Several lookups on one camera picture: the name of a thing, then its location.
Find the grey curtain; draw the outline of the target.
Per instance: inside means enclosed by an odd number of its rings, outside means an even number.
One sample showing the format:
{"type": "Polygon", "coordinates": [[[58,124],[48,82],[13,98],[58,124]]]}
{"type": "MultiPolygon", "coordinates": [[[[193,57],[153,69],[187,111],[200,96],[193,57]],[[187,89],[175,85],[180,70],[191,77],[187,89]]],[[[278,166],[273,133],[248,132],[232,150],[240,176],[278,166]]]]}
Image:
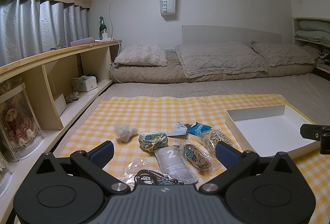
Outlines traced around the grey curtain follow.
{"type": "Polygon", "coordinates": [[[1,66],[89,37],[87,9],[45,0],[1,0],[1,66]]]}

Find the white box on shelf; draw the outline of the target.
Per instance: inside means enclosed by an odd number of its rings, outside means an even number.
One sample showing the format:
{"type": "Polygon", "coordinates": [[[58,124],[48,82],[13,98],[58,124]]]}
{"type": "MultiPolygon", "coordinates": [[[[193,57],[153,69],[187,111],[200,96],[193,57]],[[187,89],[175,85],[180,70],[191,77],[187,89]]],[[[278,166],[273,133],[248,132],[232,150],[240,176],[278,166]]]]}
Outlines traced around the white box on shelf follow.
{"type": "Polygon", "coordinates": [[[61,116],[67,108],[67,103],[65,101],[64,95],[60,94],[54,96],[54,104],[59,116],[61,116]]]}

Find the pink book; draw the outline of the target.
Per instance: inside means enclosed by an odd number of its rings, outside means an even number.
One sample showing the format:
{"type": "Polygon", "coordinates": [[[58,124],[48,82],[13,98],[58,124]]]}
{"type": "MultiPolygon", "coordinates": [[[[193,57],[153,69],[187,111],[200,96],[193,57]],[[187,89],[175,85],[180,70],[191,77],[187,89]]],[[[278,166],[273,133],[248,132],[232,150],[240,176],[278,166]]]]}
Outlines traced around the pink book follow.
{"type": "Polygon", "coordinates": [[[85,44],[90,44],[93,43],[94,39],[92,37],[84,38],[84,39],[79,39],[77,41],[72,41],[70,43],[71,47],[72,46],[80,46],[80,45],[85,45],[85,44]]]}

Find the tissue box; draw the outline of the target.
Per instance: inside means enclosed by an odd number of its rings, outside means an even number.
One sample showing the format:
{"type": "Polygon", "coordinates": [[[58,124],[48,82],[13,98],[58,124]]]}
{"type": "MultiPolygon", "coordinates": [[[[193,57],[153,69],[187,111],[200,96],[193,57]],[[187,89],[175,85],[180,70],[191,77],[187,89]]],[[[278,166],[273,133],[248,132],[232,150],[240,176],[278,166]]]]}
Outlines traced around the tissue box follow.
{"type": "Polygon", "coordinates": [[[89,92],[97,87],[97,80],[94,76],[81,76],[71,79],[74,91],[89,92]]]}

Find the grey white sachet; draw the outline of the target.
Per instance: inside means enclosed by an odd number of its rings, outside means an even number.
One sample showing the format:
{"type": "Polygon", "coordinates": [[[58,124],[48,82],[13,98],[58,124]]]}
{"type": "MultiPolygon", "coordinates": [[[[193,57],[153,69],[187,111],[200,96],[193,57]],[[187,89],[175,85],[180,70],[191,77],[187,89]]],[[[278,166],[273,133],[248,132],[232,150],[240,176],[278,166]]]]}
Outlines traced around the grey white sachet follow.
{"type": "Polygon", "coordinates": [[[189,123],[181,123],[177,122],[170,131],[170,133],[167,134],[168,137],[176,137],[176,136],[184,136],[187,134],[188,129],[191,127],[191,124],[189,123]]]}

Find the floral drawstring pouch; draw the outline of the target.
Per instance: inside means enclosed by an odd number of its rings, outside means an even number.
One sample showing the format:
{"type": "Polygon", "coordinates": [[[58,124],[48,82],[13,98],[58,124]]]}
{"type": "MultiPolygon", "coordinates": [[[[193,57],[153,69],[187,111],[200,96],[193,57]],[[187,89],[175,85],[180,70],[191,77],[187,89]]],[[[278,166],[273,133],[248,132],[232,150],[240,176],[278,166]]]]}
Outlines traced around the floral drawstring pouch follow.
{"type": "Polygon", "coordinates": [[[161,131],[145,132],[139,135],[139,144],[142,150],[154,152],[168,146],[168,137],[161,131]]]}

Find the closet shelf with bedding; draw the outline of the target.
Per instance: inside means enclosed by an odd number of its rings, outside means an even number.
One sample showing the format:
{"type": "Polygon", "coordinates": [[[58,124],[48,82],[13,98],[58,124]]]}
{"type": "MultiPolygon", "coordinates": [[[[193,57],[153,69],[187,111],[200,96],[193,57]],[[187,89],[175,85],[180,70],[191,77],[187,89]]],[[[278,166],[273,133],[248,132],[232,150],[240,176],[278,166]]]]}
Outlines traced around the closet shelf with bedding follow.
{"type": "Polygon", "coordinates": [[[318,49],[316,69],[329,73],[329,19],[295,17],[294,42],[297,45],[318,49]]]}

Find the bag with teal bead cord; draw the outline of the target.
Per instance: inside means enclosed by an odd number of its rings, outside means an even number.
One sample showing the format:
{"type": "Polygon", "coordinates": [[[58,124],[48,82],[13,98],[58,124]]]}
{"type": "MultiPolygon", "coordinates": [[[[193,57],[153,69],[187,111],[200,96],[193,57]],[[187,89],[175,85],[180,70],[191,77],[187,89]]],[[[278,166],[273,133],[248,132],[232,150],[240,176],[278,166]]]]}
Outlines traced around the bag with teal bead cord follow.
{"type": "Polygon", "coordinates": [[[199,172],[210,172],[213,168],[212,158],[197,146],[189,141],[181,141],[178,143],[180,151],[184,159],[189,162],[199,172]]]}

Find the right grey quilted pillow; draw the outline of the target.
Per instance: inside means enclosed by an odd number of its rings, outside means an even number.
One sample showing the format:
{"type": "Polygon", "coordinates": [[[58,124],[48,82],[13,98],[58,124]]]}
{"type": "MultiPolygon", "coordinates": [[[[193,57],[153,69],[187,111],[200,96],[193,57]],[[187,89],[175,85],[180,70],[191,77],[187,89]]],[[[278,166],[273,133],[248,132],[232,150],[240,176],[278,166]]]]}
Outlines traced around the right grey quilted pillow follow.
{"type": "Polygon", "coordinates": [[[260,54],[271,67],[280,65],[314,65],[314,57],[294,44],[277,44],[252,41],[252,49],[260,54]]]}

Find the white mesh pouch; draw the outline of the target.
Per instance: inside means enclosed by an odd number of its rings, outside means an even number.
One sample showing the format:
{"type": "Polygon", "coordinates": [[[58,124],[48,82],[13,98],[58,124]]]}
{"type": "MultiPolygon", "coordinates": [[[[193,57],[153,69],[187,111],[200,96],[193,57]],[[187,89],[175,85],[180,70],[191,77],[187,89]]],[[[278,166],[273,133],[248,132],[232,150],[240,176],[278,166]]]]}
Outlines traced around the white mesh pouch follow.
{"type": "Polygon", "coordinates": [[[135,127],[130,127],[124,123],[115,123],[115,136],[122,142],[128,142],[137,133],[138,129],[135,127]]]}

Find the doll in clear case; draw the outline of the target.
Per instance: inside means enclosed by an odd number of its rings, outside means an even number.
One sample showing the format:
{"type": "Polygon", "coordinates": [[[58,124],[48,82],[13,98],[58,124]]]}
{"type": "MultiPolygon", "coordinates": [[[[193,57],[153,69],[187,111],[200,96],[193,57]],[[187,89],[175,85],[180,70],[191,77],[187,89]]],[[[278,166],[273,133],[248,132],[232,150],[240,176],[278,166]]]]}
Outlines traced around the doll in clear case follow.
{"type": "Polygon", "coordinates": [[[12,161],[31,156],[45,135],[22,83],[1,95],[1,143],[12,161]]]}

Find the white shallow box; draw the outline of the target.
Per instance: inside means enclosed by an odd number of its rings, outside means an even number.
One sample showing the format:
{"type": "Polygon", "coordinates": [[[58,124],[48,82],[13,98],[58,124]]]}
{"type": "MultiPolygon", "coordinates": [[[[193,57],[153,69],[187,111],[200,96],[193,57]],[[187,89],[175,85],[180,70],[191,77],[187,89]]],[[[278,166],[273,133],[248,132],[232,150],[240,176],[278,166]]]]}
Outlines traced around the white shallow box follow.
{"type": "Polygon", "coordinates": [[[297,159],[320,148],[319,142],[300,135],[300,127],[312,121],[288,105],[227,110],[225,123],[242,150],[262,157],[283,151],[297,159]]]}

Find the large grey quilted pillow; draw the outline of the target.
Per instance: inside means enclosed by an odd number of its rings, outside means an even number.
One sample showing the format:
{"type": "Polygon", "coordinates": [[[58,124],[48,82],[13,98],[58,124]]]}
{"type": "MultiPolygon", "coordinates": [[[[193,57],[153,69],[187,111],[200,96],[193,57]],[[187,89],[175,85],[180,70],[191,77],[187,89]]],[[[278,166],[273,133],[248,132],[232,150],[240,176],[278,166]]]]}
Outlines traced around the large grey quilted pillow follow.
{"type": "Polygon", "coordinates": [[[268,72],[265,60],[245,42],[225,41],[177,45],[176,54],[185,77],[268,72]]]}

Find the grey disposable seat cushion pack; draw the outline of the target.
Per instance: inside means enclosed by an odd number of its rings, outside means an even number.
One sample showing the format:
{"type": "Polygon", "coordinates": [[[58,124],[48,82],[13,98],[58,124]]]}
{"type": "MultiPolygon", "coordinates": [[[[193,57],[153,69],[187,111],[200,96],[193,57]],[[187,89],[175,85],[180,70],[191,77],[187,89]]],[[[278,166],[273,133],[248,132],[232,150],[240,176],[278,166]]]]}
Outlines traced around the grey disposable seat cushion pack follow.
{"type": "Polygon", "coordinates": [[[188,167],[178,145],[167,146],[155,150],[160,171],[184,184],[195,184],[197,177],[188,167]]]}

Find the blue sachet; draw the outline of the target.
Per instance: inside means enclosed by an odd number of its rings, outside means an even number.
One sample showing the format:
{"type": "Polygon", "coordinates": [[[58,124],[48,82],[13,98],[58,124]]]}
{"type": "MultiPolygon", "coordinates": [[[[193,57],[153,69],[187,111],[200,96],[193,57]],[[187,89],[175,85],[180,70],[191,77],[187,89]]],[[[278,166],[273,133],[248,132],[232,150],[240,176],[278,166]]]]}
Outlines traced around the blue sachet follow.
{"type": "Polygon", "coordinates": [[[209,125],[195,122],[187,129],[187,133],[195,136],[201,136],[203,132],[209,131],[211,129],[212,127],[209,125]]]}

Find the beige folded quilt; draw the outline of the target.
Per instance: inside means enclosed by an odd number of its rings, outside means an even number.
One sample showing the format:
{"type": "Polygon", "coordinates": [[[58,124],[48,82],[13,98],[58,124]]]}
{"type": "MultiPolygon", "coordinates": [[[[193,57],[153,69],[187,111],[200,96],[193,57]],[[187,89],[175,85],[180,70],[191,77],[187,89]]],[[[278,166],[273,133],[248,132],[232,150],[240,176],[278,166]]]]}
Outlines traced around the beige folded quilt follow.
{"type": "Polygon", "coordinates": [[[313,65],[308,64],[280,65],[276,67],[267,66],[268,72],[204,75],[201,77],[189,79],[185,77],[183,68],[176,54],[167,55],[167,60],[168,64],[166,67],[118,65],[116,68],[110,68],[110,79],[115,83],[194,83],[203,81],[224,81],[253,79],[260,77],[303,75],[312,72],[314,69],[313,65]]]}

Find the bag with green bead cord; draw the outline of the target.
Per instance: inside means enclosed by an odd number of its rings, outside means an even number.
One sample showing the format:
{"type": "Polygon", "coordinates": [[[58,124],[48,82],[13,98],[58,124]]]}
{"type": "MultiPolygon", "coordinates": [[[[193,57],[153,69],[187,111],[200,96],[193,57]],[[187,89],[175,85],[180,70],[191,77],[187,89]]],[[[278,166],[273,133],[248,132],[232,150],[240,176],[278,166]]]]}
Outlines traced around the bag with green bead cord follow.
{"type": "Polygon", "coordinates": [[[210,154],[215,156],[215,147],[218,142],[224,142],[228,144],[229,146],[234,146],[233,141],[226,136],[224,133],[222,133],[219,130],[207,130],[200,134],[200,143],[205,147],[210,154]]]}

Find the grey bed sheet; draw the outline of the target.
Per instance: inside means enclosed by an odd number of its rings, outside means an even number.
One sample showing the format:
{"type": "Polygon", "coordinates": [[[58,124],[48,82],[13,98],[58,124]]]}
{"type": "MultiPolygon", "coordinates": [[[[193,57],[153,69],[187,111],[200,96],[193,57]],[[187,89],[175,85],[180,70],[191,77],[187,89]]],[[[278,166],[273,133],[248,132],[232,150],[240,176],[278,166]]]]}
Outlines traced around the grey bed sheet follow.
{"type": "Polygon", "coordinates": [[[329,125],[329,81],[313,73],[285,77],[205,81],[178,84],[122,83],[111,85],[100,100],[113,96],[209,96],[222,94],[280,94],[316,124],[329,125]]]}

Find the wooden shelf unit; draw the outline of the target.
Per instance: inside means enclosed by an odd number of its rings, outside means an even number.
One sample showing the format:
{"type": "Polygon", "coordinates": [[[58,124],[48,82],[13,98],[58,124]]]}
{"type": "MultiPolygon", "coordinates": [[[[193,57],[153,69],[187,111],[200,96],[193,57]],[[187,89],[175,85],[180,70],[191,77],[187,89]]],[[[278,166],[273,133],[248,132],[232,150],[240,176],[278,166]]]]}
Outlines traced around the wooden shelf unit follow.
{"type": "Polygon", "coordinates": [[[19,185],[39,156],[51,150],[79,116],[111,84],[108,66],[117,56],[120,41],[96,42],[57,49],[1,67],[1,81],[20,75],[26,85],[32,110],[46,137],[30,156],[12,162],[13,181],[1,197],[1,223],[6,223],[13,209],[13,197],[19,185]],[[68,104],[62,114],[55,108],[54,97],[68,95],[71,79],[80,75],[96,75],[96,89],[79,94],[79,99],[68,104]]]}

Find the green glass bottle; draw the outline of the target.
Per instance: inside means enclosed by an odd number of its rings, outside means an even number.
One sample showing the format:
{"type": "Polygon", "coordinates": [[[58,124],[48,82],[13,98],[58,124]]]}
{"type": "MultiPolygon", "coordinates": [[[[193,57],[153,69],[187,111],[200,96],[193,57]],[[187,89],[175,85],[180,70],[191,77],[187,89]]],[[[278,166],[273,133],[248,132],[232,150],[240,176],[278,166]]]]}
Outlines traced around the green glass bottle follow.
{"type": "Polygon", "coordinates": [[[106,27],[103,17],[100,17],[99,36],[100,36],[100,39],[107,38],[107,27],[106,27]]]}

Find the fluffy beige pillow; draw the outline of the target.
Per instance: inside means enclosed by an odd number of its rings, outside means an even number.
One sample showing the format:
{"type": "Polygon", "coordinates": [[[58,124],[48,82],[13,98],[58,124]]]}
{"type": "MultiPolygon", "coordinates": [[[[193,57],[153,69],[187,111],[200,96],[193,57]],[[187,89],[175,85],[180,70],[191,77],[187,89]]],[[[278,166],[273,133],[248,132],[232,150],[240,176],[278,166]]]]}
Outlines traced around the fluffy beige pillow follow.
{"type": "Polygon", "coordinates": [[[165,51],[159,44],[130,45],[118,54],[115,63],[129,66],[166,67],[168,60],[165,51]]]}

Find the bag with dark cord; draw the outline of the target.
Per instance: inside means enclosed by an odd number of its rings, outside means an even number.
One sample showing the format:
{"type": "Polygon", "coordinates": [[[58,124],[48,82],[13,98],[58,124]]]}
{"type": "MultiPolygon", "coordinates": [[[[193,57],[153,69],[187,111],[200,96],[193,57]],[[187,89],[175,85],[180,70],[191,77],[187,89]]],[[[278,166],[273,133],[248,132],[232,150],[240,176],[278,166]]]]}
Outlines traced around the bag with dark cord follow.
{"type": "Polygon", "coordinates": [[[136,185],[184,185],[182,181],[162,173],[158,166],[139,158],[133,158],[119,179],[131,187],[136,185]]]}

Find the yellow checkered cloth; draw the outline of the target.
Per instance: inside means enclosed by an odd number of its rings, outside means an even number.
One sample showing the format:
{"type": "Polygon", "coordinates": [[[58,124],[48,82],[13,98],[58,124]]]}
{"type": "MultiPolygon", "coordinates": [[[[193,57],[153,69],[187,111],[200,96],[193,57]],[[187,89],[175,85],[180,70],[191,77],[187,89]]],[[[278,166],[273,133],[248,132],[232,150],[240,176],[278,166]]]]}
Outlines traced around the yellow checkered cloth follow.
{"type": "MultiPolygon", "coordinates": [[[[225,124],[225,111],[228,109],[289,105],[301,115],[306,113],[296,109],[279,94],[233,94],[202,97],[133,98],[112,97],[101,101],[91,114],[82,121],[76,131],[69,132],[54,151],[56,157],[68,157],[77,150],[89,151],[106,140],[115,146],[114,158],[105,166],[109,174],[120,178],[125,169],[135,160],[143,160],[147,167],[159,169],[153,153],[140,148],[138,136],[128,143],[118,141],[115,136],[115,123],[128,124],[138,129],[138,133],[162,131],[168,134],[177,122],[209,125],[219,129],[242,150],[225,124]]],[[[316,209],[310,223],[329,223],[329,155],[320,155],[318,150],[296,159],[296,166],[304,175],[316,197],[316,209]]]]}

